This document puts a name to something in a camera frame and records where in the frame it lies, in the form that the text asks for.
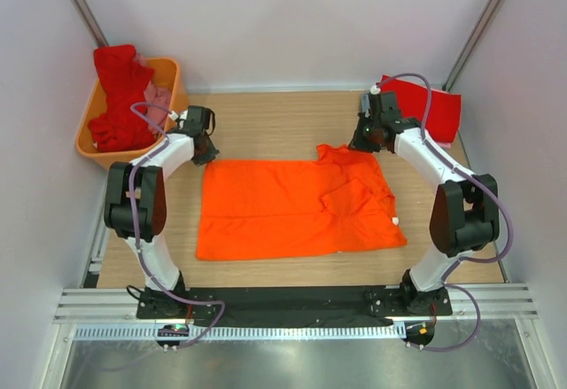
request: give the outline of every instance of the red towel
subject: red towel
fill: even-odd
[[[398,106],[404,117],[416,117],[421,120],[425,113],[427,89],[412,82],[391,81],[381,90],[393,91],[398,98]],[[425,127],[431,137],[438,143],[454,141],[461,121],[461,96],[448,94],[441,90],[434,90],[431,97],[431,109]]]
[[[134,103],[144,101],[144,90],[154,72],[138,63],[135,57],[133,45],[95,50],[95,67],[106,93],[107,108],[89,122],[89,129],[100,152],[139,150],[155,142],[148,124],[130,110]],[[143,106],[139,110],[146,112]]]

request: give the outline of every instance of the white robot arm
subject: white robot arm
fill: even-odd
[[[490,175],[475,175],[456,162],[420,128],[420,121],[402,118],[393,92],[372,89],[363,94],[362,104],[349,148],[363,152],[385,148],[405,159],[436,191],[430,221],[433,245],[400,284],[408,312],[426,315],[462,259],[498,237],[498,207],[470,179],[494,195],[497,184]],[[465,210],[464,203],[470,208]]]
[[[142,256],[149,274],[159,280],[167,290],[184,295],[183,276],[173,263],[167,249],[164,229],[167,206],[164,183],[183,163],[193,161],[197,165],[214,159],[218,151],[214,148],[206,131],[210,121],[214,122],[211,110],[191,106],[176,120],[177,125],[164,139],[144,156],[130,163],[114,163],[109,169],[106,199],[105,224],[116,231],[119,237]],[[128,198],[128,177],[134,167],[144,159],[136,172],[136,204],[140,228],[139,251],[134,237],[133,215]],[[146,290],[161,289],[145,273]]]

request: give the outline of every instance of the laundry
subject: laundry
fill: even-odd
[[[145,121],[130,110],[138,102],[168,106],[171,92],[151,83],[153,69],[136,55],[133,45],[108,46],[94,52],[95,68],[106,94],[106,111],[89,122],[93,142],[100,152],[139,150],[152,145],[156,138]],[[141,113],[149,113],[140,106]],[[164,113],[151,112],[157,122],[165,121]]]
[[[389,76],[382,76],[382,81]],[[412,82],[394,80],[381,87],[383,92],[395,92],[398,107],[404,117],[423,119],[427,89]],[[426,128],[431,137],[442,144],[451,144],[461,121],[461,96],[432,90],[431,109]]]
[[[197,258],[236,261],[405,245],[372,154],[317,147],[317,161],[221,160],[206,167]]]
[[[142,66],[149,67],[148,61],[142,54],[136,54],[136,60]],[[158,123],[161,128],[164,128],[166,124],[167,112],[163,108],[169,109],[169,103],[171,103],[171,90],[168,88],[155,86],[152,82],[148,83],[144,91],[144,99],[147,103],[154,105],[159,105],[159,107],[148,107],[146,116],[148,116],[152,121]],[[148,126],[148,129],[153,133],[153,135],[158,134],[158,130],[154,126]]]

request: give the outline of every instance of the wooden table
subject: wooden table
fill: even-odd
[[[350,141],[357,121],[360,92],[284,92],[193,95],[194,105],[216,112],[213,140],[219,159],[317,158],[318,144]],[[450,153],[466,164],[461,143]],[[400,226],[408,245],[365,253],[336,253],[311,258],[262,261],[197,261],[198,222],[203,167],[181,166],[170,176],[165,235],[169,252],[194,287],[397,284],[431,244],[429,220],[434,193],[403,159],[389,152],[376,155],[396,196]],[[478,257],[494,255],[491,245]],[[498,264],[464,263],[452,283],[501,283]],[[144,285],[135,255],[113,233],[108,240],[98,287]]]

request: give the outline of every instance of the white cable tray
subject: white cable tray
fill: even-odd
[[[178,340],[195,338],[205,328],[191,326],[189,336],[158,337],[159,329],[165,324],[80,324],[74,340]],[[203,341],[254,341],[254,340],[337,340],[361,338],[405,338],[404,323],[394,323],[389,327],[360,327],[344,329],[252,329],[234,327],[212,328]]]

